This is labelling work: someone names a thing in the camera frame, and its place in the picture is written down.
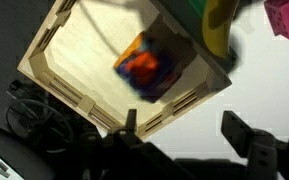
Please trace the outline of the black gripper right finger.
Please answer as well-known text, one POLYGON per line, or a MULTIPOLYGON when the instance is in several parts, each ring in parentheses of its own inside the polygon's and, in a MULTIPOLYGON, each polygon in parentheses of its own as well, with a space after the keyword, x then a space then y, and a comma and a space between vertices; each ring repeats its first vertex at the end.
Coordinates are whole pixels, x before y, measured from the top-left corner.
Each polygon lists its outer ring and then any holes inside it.
POLYGON ((247 159, 245 180, 289 180, 289 139, 251 128, 233 111, 224 111, 221 133, 241 158, 247 159))

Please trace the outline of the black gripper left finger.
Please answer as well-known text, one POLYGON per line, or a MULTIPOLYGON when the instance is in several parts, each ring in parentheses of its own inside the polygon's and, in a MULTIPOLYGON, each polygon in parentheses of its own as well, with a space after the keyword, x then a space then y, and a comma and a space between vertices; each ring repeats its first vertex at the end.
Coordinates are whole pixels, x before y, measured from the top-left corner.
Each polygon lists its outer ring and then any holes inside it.
POLYGON ((104 137, 82 143, 92 180, 197 180, 150 142, 135 134, 137 110, 129 109, 124 125, 104 137))

